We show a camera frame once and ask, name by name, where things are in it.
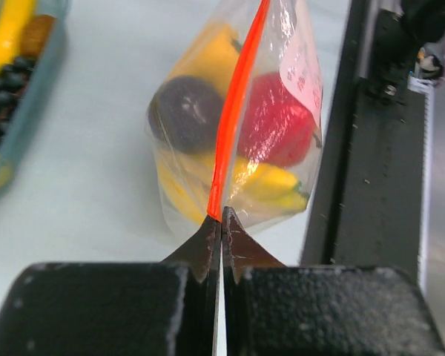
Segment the white table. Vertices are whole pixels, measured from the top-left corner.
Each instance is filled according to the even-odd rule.
[[[348,0],[311,0],[329,114]],[[0,306],[42,261],[159,261],[179,240],[165,225],[144,132],[152,94],[216,0],[75,0],[68,49],[44,119],[0,199]],[[255,236],[297,264],[309,213]]]

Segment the red apple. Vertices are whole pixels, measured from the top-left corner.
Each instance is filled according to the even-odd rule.
[[[302,162],[316,128],[312,113],[289,93],[278,72],[255,78],[248,95],[238,154],[282,168]]]

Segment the blue container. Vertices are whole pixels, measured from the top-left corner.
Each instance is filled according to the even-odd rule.
[[[56,18],[46,48],[27,85],[22,100],[15,110],[7,133],[0,144],[0,190],[13,178],[28,144],[33,138],[47,97],[59,72],[65,55],[65,18],[70,0],[39,0],[36,14],[47,14]]]

